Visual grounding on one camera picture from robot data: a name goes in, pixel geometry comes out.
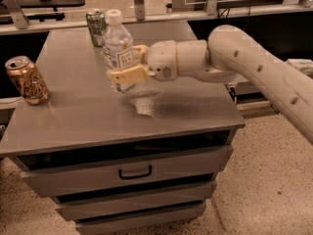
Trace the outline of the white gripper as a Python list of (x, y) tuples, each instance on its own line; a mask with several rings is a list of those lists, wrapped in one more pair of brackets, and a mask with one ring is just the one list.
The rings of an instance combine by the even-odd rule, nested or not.
[(134, 60), (140, 64), (128, 69), (109, 71), (111, 84), (143, 83), (150, 76), (157, 81), (171, 81), (178, 77), (176, 63), (177, 43), (173, 40), (160, 41), (150, 46), (133, 47)]

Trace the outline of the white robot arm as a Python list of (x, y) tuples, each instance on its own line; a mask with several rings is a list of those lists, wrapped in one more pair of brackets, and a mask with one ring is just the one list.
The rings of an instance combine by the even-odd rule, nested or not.
[(246, 78), (313, 143), (313, 79), (266, 51), (241, 29), (224, 24), (206, 40), (160, 41), (135, 47), (135, 64), (112, 70), (119, 84), (148, 78), (172, 81), (187, 76), (202, 82), (229, 83)]

